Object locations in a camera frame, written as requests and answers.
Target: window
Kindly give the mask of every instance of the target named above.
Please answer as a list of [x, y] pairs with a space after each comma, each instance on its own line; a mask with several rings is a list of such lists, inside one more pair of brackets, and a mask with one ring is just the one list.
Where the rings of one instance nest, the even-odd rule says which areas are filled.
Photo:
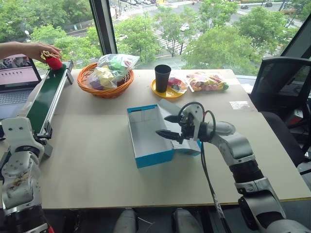
[[[102, 54], [88, 0], [1, 0], [0, 43], [8, 41], [55, 45], [75, 68]], [[45, 64], [35, 64], [45, 73]]]
[[109, 0], [119, 53], [136, 68], [230, 68], [256, 75], [280, 56], [311, 12], [309, 0]]

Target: green conveyor belt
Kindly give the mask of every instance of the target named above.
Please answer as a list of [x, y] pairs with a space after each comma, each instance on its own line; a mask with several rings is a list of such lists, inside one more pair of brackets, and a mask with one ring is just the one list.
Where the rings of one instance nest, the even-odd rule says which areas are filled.
[[49, 78], [44, 81], [40, 92], [38, 93], [30, 111], [26, 116], [29, 118], [32, 129], [35, 133], [40, 133], [64, 72], [66, 72], [65, 64], [61, 69], [57, 71], [50, 71], [48, 73]]

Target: human arm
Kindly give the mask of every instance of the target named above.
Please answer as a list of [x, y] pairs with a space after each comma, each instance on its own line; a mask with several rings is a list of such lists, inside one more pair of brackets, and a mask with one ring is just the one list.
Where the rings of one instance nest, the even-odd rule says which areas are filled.
[[33, 58], [45, 63], [46, 61], [40, 57], [42, 51], [49, 51], [61, 57], [60, 49], [56, 48], [53, 45], [41, 43], [19, 43], [19, 42], [0, 43], [0, 59], [15, 54], [24, 54], [29, 58]]

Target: yellow plate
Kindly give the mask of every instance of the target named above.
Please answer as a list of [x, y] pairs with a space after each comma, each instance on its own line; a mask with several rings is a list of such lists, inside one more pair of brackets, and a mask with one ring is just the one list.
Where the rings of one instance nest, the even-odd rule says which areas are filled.
[[174, 98], [177, 98], [177, 97], [180, 97], [182, 96], [184, 93], [178, 93], [178, 92], [175, 92], [174, 90], [171, 89], [171, 87], [167, 87], [166, 89], [166, 92], [157, 92], [156, 91], [156, 80], [154, 79], [151, 83], [151, 89], [153, 90], [153, 92], [162, 97], [162, 98], [166, 98], [166, 99], [174, 99]]

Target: clear plastic bag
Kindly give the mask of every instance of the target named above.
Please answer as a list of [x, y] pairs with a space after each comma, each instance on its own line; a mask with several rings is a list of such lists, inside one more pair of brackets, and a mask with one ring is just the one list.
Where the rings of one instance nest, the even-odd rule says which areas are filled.
[[223, 81], [221, 75], [218, 73], [195, 72], [188, 74], [190, 86], [194, 91], [213, 91], [213, 90], [227, 90], [229, 85]]
[[182, 77], [177, 73], [170, 73], [169, 81], [167, 86], [169, 86], [173, 91], [177, 93], [184, 94], [188, 89], [188, 84], [185, 80], [185, 76]]
[[96, 90], [116, 88], [138, 60], [138, 56], [127, 54], [107, 54], [100, 57], [97, 67], [88, 78], [89, 86]]

